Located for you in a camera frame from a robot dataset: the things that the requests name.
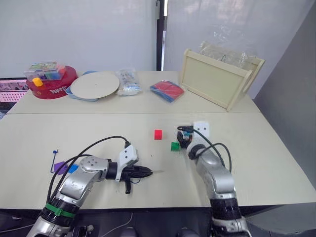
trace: plastic packaging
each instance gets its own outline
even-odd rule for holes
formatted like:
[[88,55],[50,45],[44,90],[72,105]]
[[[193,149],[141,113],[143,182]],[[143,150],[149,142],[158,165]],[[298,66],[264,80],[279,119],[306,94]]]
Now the plastic packaging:
[[119,79],[118,95],[136,95],[142,91],[134,69],[121,69],[115,72],[115,74]]
[[199,53],[239,68],[247,68],[246,64],[252,62],[256,53],[244,33],[223,25],[213,25],[212,31],[211,43],[202,42]]
[[152,85],[150,90],[168,102],[173,102],[184,93],[184,89],[168,80],[162,80]]
[[64,65],[57,62],[43,62],[33,64],[24,75],[29,81],[34,78],[40,78],[42,81],[45,80],[61,80],[66,72]]

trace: green cube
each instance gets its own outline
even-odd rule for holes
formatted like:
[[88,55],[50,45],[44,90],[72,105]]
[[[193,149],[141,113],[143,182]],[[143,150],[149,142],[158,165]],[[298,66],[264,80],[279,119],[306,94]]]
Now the green cube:
[[180,144],[177,142],[171,142],[171,150],[172,151],[179,151],[180,150]]

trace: wooden frame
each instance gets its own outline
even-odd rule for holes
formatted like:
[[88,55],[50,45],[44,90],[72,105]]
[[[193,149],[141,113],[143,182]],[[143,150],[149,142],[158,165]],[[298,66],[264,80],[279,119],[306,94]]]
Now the wooden frame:
[[187,49],[180,83],[229,111],[248,91],[264,62],[255,58],[245,65],[249,69],[245,70]]

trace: red container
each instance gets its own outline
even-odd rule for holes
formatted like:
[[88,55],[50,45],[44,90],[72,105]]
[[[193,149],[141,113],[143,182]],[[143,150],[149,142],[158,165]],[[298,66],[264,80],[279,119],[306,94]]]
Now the red container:
[[61,80],[45,80],[42,86],[35,86],[33,82],[26,80],[26,84],[33,95],[40,99],[56,99],[66,94],[66,89],[76,80],[77,73],[74,68],[66,66],[66,72]]

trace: purple block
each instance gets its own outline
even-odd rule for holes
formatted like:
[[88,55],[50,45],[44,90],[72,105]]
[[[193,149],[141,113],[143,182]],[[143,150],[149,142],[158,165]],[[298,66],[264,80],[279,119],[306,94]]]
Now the purple block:
[[[56,171],[59,169],[59,167],[61,167],[63,164],[64,164],[63,161],[62,161],[62,162],[59,162],[59,163],[57,163],[57,164],[54,164],[54,172],[56,172]],[[57,174],[63,174],[63,173],[65,173],[67,168],[68,168],[68,165],[64,165],[64,166],[61,168],[61,170],[60,170]]]

